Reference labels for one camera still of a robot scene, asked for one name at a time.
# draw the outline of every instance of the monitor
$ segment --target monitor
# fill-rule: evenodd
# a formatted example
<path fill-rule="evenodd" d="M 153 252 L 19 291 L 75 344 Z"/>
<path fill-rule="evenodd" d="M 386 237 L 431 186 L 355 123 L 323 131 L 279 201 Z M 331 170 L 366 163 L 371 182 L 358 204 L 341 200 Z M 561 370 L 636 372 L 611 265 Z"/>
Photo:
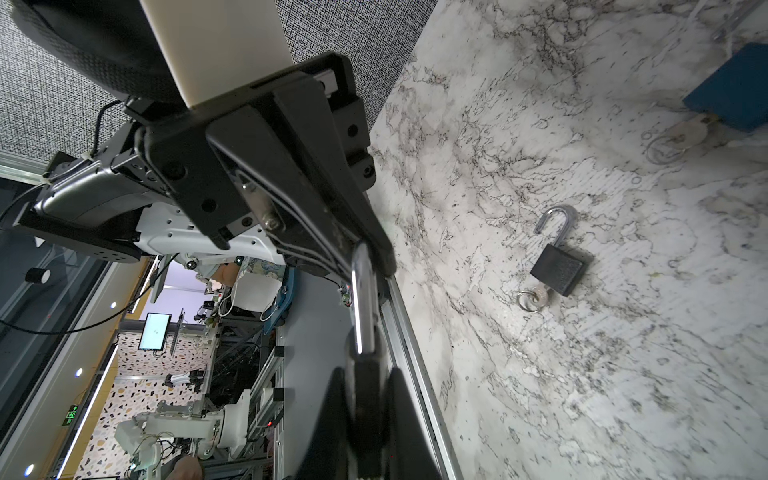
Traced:
<path fill-rule="evenodd" d="M 162 350 L 169 323 L 169 313 L 148 313 L 139 340 L 139 350 Z"/>

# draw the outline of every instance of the bolt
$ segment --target bolt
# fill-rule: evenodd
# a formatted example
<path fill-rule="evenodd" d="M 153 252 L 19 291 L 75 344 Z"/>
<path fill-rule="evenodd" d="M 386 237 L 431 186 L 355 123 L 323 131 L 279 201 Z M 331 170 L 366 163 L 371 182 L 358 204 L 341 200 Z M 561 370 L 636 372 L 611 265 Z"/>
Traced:
<path fill-rule="evenodd" d="M 277 230 L 283 226 L 283 222 L 275 214 L 267 214 L 264 216 L 264 228 L 267 230 Z"/>

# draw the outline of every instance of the green exit sign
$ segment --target green exit sign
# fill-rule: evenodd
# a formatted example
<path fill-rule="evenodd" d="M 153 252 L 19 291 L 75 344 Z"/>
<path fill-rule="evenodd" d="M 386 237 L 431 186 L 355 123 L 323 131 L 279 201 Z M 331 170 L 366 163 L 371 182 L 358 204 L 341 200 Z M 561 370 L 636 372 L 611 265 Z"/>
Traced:
<path fill-rule="evenodd" d="M 67 412 L 67 416 L 64 417 L 64 423 L 62 423 L 62 426 L 67 426 L 70 423 L 72 423 L 72 420 L 74 420 L 74 416 L 78 414 L 78 406 L 73 405 L 69 407 L 69 412 Z"/>

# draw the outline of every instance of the padlock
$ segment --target padlock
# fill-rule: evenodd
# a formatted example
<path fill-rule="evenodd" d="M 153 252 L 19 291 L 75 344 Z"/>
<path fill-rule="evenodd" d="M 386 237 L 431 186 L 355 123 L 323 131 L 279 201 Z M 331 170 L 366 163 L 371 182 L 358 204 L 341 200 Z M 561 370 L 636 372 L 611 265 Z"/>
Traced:
<path fill-rule="evenodd" d="M 586 263 L 573 257 L 572 255 L 560 250 L 565 235 L 571 229 L 576 221 L 576 210 L 570 205 L 556 205 L 547 210 L 536 224 L 533 233 L 541 233 L 541 229 L 547 223 L 547 219 L 554 212 L 565 214 L 565 225 L 560 229 L 557 239 L 554 243 L 548 244 L 541 253 L 536 264 L 531 269 L 531 275 L 540 280 L 544 285 L 560 293 L 562 296 L 568 296 L 573 291 L 581 275 L 584 273 Z"/>

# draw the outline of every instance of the speckled gray partition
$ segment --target speckled gray partition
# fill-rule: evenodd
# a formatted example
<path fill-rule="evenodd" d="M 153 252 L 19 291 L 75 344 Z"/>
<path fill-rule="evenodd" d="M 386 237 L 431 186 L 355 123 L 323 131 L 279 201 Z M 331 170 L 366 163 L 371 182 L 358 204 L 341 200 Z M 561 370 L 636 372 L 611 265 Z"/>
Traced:
<path fill-rule="evenodd" d="M 351 58 L 370 127 L 436 0 L 276 3 L 296 61 L 328 50 Z M 0 151 L 46 161 L 56 150 L 87 150 L 96 113 L 110 95 L 22 35 L 10 11 L 8 0 L 2 0 Z M 119 112 L 108 114 L 104 137 L 120 122 Z"/>

